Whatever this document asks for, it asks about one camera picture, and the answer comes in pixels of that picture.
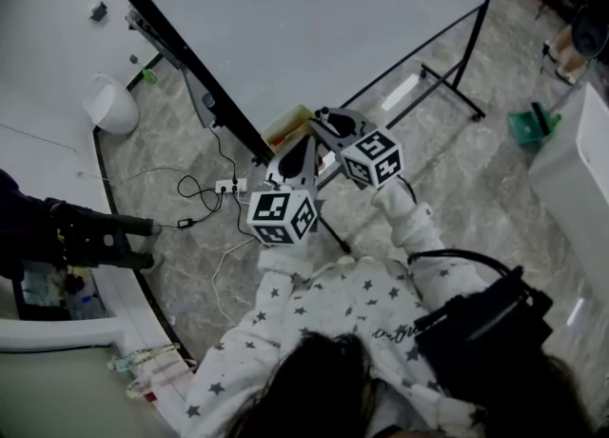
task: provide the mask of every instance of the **sleeve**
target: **sleeve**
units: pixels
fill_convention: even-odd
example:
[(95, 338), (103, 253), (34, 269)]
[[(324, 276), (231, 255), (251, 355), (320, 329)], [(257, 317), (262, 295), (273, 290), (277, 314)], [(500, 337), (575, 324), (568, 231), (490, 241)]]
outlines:
[[(440, 232), (431, 219), (431, 208), (415, 205), (410, 194), (394, 179), (372, 198), (392, 228), (391, 240), (406, 253), (445, 249)], [(459, 294), (486, 288), (473, 265), (454, 258), (420, 259), (410, 266), (414, 283), (425, 307), (433, 311)]]
[(239, 408), (264, 388), (280, 360), (285, 309), (293, 275), (311, 276), (306, 244), (264, 250), (258, 269), (265, 275), (255, 309), (210, 348), (193, 377), (187, 396), (184, 437), (222, 436)]

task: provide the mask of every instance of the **dark hair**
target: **dark hair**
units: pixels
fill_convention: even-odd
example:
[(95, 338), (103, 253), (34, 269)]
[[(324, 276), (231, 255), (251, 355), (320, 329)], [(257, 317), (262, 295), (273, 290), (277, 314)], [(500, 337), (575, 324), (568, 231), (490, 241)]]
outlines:
[(561, 359), (540, 351), (503, 369), (497, 386), (487, 407), (486, 438), (593, 436), (573, 371)]
[(362, 341), (308, 333), (244, 404), (226, 438), (363, 438), (374, 386)]

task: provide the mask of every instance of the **white wall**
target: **white wall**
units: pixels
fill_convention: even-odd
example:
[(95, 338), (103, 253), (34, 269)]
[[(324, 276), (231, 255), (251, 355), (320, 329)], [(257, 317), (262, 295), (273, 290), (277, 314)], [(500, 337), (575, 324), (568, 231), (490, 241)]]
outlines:
[(85, 171), (99, 175), (92, 134), (83, 123), (70, 121), (22, 91), (0, 83), (0, 123), (76, 149), (66, 149), (0, 127), (0, 169), (8, 172), (28, 195), (54, 197), (108, 212), (102, 181), (77, 177)]
[(111, 373), (108, 348), (0, 354), (3, 436), (171, 438), (154, 406), (125, 395), (129, 375)]
[[(96, 24), (88, 17), (99, 1), (108, 6), (108, 16)], [(127, 0), (0, 0), (0, 121), (78, 150), (70, 153), (0, 128), (0, 168), (28, 193), (99, 209), (92, 186), (99, 190), (101, 184), (74, 177), (78, 167), (90, 171), (97, 164), (83, 91), (97, 72), (126, 85), (139, 70), (130, 55), (145, 64), (156, 53), (128, 30), (127, 9)]]

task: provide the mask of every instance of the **gray tile floor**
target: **gray tile floor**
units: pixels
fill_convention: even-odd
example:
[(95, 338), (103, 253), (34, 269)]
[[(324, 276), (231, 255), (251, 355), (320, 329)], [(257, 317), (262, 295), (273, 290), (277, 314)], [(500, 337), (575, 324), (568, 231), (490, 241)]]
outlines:
[[(523, 265), (526, 278), (554, 298), (548, 321), (555, 329), (548, 351), (576, 370), (583, 395), (595, 417), (603, 412), (609, 388), (609, 310), (597, 301), (580, 263), (560, 229), (528, 186), (526, 172), (533, 153), (509, 135), (506, 114), (528, 110), (533, 100), (553, 105), (567, 87), (552, 74), (540, 74), (543, 40), (563, 26), (548, 12), (534, 17), (539, 0), (492, 0), (481, 36), (462, 81), (466, 92), (488, 117), (474, 124), (471, 110), (444, 88), (438, 89), (395, 128), (403, 143), (405, 175), (421, 199), (435, 210), (434, 219), (449, 246), (486, 252), (508, 265)], [(464, 50), (473, 17), (459, 24), (417, 57), (393, 71), (359, 98), (352, 107), (378, 123), (386, 122), (429, 84), (423, 80), (391, 111), (380, 105), (387, 94), (421, 61), (439, 71), (456, 63)], [(123, 181), (144, 169), (185, 169), (202, 183), (229, 178), (230, 164), (217, 153), (213, 136), (204, 130), (188, 99), (180, 74), (165, 61), (155, 68), (159, 82), (138, 85), (133, 94), (142, 118), (129, 137), (101, 135), (108, 175), (115, 179), (118, 209), (125, 214), (153, 217), (159, 223), (201, 217), (208, 211), (197, 197), (184, 199), (176, 184), (185, 172), (158, 170)], [(597, 75), (594, 81), (602, 86)], [(238, 176), (254, 187), (264, 172), (250, 163), (251, 155), (229, 132), (218, 130), (223, 151), (235, 159)], [(193, 189), (189, 183), (184, 191)], [(389, 242), (389, 229), (369, 206), (372, 191), (359, 191), (343, 177), (324, 189), (324, 217), (352, 244), (358, 254), (403, 258)], [(215, 202), (211, 194), (207, 203)], [(165, 254), (161, 270), (149, 284), (189, 351), (202, 358), (230, 327), (220, 313), (211, 278), (223, 253), (246, 240), (236, 230), (237, 205), (226, 198), (221, 212), (188, 230), (166, 229), (157, 243)], [(317, 265), (341, 255), (324, 229), (312, 237)], [(231, 253), (217, 277), (226, 313), (239, 320), (252, 308), (261, 274), (256, 270), (259, 246), (252, 242)], [(481, 269), (485, 277), (492, 277)], [(575, 324), (566, 320), (577, 300), (585, 303)]]

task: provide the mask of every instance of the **black metal frame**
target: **black metal frame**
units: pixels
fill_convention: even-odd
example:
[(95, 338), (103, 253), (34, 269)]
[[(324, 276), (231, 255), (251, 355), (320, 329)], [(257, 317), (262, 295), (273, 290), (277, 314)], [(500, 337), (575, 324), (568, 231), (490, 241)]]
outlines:
[[(251, 123), (247, 120), (246, 116), (239, 109), (239, 107), (233, 102), (226, 91), (220, 86), (220, 83), (213, 77), (209, 70), (205, 67), (203, 62), (197, 57), (197, 55), (190, 49), (184, 39), (180, 36), (175, 28), (168, 22), (165, 16), (152, 2), (152, 0), (128, 0), (131, 5), (137, 9), (142, 16), (154, 27), (154, 29), (162, 36), (172, 50), (179, 53), (182, 62), (195, 74), (195, 76), (206, 86), (207, 90), (211, 93), (215, 100), (214, 114), (217, 117), (218, 124), (226, 126), (254, 155), (256, 162), (262, 162), (267, 164), (273, 156), (272, 151), (261, 137), (260, 133), (254, 129)], [(411, 58), (414, 54), (419, 52), (421, 49), (429, 45), (431, 42), (436, 40), (438, 37), (455, 27), (457, 24), (462, 22), (465, 18), (469, 17), (473, 13), (477, 12), (476, 23), (472, 29), (472, 33), (469, 37), (467, 47), (463, 58), (453, 66), (446, 74), (440, 75), (426, 65), (422, 66), (422, 77), (425, 77), (427, 73), (431, 74), (436, 78), (436, 82), (432, 84), (426, 91), (424, 91), (417, 99), (415, 99), (405, 110), (399, 113), (393, 120), (387, 125), (388, 128), (395, 126), (402, 118), (406, 116), (410, 111), (417, 107), (422, 100), (424, 100), (429, 94), (431, 94), (440, 84), (444, 84), (450, 90), (455, 92), (459, 98), (461, 98), (469, 107), (471, 107), (476, 113), (472, 116), (474, 121), (480, 121), (486, 115), (469, 100), (463, 93), (458, 90), (459, 83), (462, 79), (471, 54), (476, 46), (478, 36), (480, 34), (482, 22), (486, 16), (490, 0), (484, 0), (484, 3), (479, 7), (469, 11), (466, 15), (462, 16), (459, 20), (455, 21), (444, 30), (438, 32), (436, 35), (431, 37), (428, 41), (422, 44), (420, 47), (409, 52), (404, 58), (394, 64), (391, 68), (386, 70), (383, 74), (378, 76), (376, 79), (371, 81), (351, 98), (346, 100), (341, 108), (347, 107), (355, 99), (364, 94), (372, 86), (381, 81), (387, 74), (401, 65), (403, 62)], [(457, 73), (452, 83), (448, 82), (448, 78)], [(318, 186), (319, 189), (327, 185), (334, 177), (343, 171), (342, 168), (336, 169), (330, 173)], [(343, 241), (338, 234), (327, 224), (327, 222), (320, 217), (320, 222), (329, 230), (330, 234), (339, 242), (342, 249), (347, 253), (350, 252), (350, 247)]]

